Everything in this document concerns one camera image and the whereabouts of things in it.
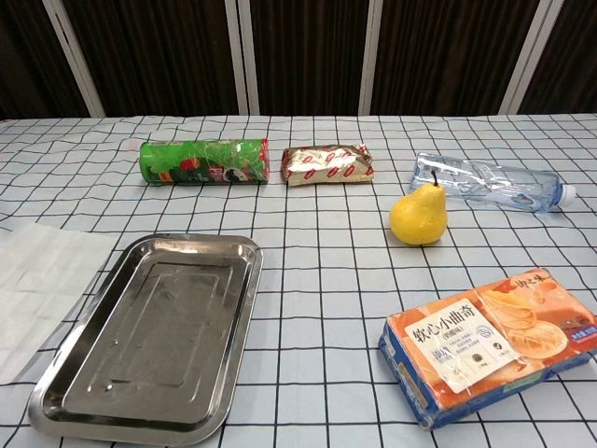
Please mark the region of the stainless steel rectangular tray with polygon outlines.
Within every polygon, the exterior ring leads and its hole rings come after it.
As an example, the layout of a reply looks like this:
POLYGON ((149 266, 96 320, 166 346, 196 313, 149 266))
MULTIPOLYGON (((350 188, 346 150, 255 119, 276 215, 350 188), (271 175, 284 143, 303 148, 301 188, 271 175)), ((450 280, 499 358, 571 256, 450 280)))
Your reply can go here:
POLYGON ((147 445, 208 439, 229 413, 262 265, 244 236, 131 243, 35 386, 31 425, 147 445))

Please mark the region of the white paper sheet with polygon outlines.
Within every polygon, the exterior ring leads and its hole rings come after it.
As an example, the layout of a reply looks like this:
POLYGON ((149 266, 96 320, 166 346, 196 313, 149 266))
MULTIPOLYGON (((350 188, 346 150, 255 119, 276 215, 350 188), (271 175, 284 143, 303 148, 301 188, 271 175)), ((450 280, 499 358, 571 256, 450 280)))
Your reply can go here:
POLYGON ((12 382, 60 325, 116 242, 37 223, 0 235, 0 385, 12 382))

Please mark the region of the checkered grid tablecloth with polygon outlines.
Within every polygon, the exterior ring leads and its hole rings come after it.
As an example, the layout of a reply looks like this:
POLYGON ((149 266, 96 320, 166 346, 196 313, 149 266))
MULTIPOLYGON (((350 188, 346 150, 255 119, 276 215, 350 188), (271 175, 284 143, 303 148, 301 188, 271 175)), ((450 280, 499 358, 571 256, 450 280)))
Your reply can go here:
POLYGON ((377 348, 388 315, 534 267, 597 313, 597 112, 0 120, 0 235, 31 221, 112 235, 114 257, 159 231, 263 248, 229 418, 201 448, 597 448, 597 357, 428 432, 377 348), (134 145, 263 137, 265 185, 151 187, 134 145), (372 181, 283 178, 287 148, 360 144, 372 181), (551 171, 577 197, 548 214, 451 200, 440 242, 404 246, 388 214, 420 151, 551 171))

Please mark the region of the gold foil snack packet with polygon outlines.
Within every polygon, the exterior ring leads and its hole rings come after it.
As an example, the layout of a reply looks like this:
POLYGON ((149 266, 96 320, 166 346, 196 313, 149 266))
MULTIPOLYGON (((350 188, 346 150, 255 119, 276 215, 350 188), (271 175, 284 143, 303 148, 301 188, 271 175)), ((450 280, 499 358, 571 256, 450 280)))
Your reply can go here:
POLYGON ((281 171, 290 187, 374 179, 372 157, 363 144, 287 148, 281 171))

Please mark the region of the green chip canister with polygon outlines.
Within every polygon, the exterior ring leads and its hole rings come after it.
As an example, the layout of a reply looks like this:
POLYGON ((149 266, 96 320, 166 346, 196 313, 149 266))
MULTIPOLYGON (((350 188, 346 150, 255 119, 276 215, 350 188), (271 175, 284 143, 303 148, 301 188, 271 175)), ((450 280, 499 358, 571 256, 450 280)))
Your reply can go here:
POLYGON ((266 183, 267 139, 144 142, 139 148, 143 179, 150 184, 266 183))

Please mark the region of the yellow pear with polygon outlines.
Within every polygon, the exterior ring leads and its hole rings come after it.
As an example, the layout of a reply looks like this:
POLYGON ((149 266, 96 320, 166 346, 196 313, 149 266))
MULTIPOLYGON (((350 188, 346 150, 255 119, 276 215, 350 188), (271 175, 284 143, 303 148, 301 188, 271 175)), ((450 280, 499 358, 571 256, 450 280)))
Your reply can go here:
POLYGON ((438 183, 436 172, 431 174, 432 182, 403 196, 390 211, 391 231, 405 245, 434 244, 447 229, 445 188, 438 183))

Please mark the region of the dark folding screen with white frames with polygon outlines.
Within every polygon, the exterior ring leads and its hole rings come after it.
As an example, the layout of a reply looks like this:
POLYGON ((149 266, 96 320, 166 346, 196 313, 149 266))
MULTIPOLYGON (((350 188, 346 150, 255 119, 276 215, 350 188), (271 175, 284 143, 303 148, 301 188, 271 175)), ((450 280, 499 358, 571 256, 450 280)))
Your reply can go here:
MULTIPOLYGON (((0 119, 90 111, 48 0, 0 0, 0 119)), ((55 0, 109 117, 235 115, 238 0, 55 0)), ((373 115, 494 115, 541 0, 248 0, 260 115, 355 115, 367 56, 373 115)))

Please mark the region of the clear plastic water bottle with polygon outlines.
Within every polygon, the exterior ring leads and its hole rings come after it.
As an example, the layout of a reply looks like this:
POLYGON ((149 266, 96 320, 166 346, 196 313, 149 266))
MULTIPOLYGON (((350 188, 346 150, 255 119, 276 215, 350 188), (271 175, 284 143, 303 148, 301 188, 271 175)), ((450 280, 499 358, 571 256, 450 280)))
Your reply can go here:
POLYGON ((421 152, 414 164, 410 191, 425 183, 439 184, 448 197, 527 212, 549 212, 576 199, 576 188, 552 172, 421 152))

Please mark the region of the orange cookie package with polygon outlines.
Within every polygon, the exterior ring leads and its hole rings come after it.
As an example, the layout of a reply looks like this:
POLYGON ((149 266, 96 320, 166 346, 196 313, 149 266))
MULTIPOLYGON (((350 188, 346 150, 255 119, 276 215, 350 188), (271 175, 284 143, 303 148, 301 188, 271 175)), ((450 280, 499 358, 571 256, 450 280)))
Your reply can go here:
POLYGON ((430 430, 587 363, 597 315, 533 269, 390 315, 378 346, 430 430))

